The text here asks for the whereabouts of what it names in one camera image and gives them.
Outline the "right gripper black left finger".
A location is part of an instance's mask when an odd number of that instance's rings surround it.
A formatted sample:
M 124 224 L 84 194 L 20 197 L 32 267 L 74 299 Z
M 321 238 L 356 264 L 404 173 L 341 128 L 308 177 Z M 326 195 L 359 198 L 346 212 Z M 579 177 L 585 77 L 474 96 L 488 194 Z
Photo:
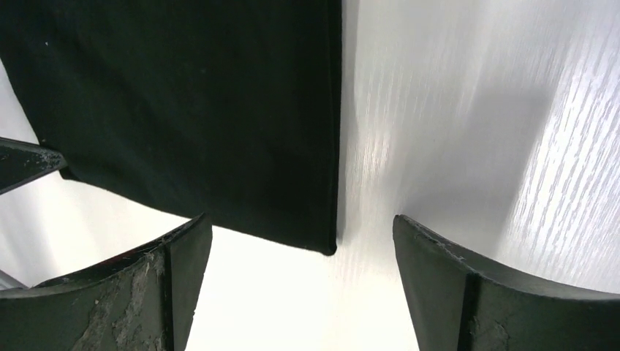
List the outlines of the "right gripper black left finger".
M 200 215 L 31 288 L 1 292 L 3 350 L 184 350 L 212 244 Z

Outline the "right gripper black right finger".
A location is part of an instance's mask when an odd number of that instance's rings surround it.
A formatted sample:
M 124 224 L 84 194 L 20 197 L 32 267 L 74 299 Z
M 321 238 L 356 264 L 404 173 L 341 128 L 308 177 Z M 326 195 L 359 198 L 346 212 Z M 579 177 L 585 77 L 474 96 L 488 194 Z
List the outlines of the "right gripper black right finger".
M 617 350 L 619 296 L 516 270 L 404 215 L 393 242 L 421 350 Z

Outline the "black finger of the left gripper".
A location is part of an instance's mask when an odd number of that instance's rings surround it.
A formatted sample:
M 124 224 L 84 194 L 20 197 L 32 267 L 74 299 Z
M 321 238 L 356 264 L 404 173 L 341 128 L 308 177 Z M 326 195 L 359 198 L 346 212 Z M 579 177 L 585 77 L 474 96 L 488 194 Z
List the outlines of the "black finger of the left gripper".
M 67 166 L 64 156 L 49 148 L 1 138 L 1 194 Z

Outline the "black t-shirt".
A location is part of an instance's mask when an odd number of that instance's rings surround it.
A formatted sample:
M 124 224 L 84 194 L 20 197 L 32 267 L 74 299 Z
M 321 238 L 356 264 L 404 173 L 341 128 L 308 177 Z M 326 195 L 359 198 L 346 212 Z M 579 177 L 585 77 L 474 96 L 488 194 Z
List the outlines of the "black t-shirt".
M 3 1 L 1 62 L 64 178 L 336 251 L 340 1 Z

